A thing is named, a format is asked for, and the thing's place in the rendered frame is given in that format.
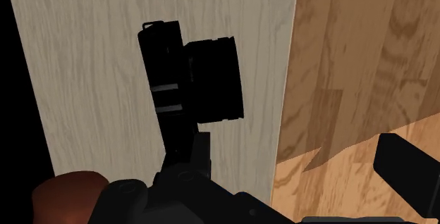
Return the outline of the reddish brown round object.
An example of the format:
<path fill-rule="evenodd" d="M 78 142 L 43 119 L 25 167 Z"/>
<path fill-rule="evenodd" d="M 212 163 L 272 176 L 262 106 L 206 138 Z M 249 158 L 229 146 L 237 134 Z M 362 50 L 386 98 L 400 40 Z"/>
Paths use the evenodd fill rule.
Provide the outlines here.
<path fill-rule="evenodd" d="M 46 180 L 32 192 L 32 224 L 87 224 L 108 184 L 94 171 L 75 171 Z"/>

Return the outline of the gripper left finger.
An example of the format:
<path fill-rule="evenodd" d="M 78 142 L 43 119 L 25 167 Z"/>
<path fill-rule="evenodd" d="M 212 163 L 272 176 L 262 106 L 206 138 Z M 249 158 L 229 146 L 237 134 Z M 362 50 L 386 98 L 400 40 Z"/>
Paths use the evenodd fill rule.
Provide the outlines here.
<path fill-rule="evenodd" d="M 151 186 L 137 179 L 106 186 L 87 224 L 220 224 L 210 179 L 210 134 L 195 135 L 189 163 L 161 170 Z"/>

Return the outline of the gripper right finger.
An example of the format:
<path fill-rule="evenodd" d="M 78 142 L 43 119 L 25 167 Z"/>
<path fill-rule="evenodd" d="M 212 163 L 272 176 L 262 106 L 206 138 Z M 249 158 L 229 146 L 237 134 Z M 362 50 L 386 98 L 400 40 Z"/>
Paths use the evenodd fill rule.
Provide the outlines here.
<path fill-rule="evenodd" d="M 396 133 L 382 133 L 373 169 L 420 216 L 440 220 L 440 161 Z"/>

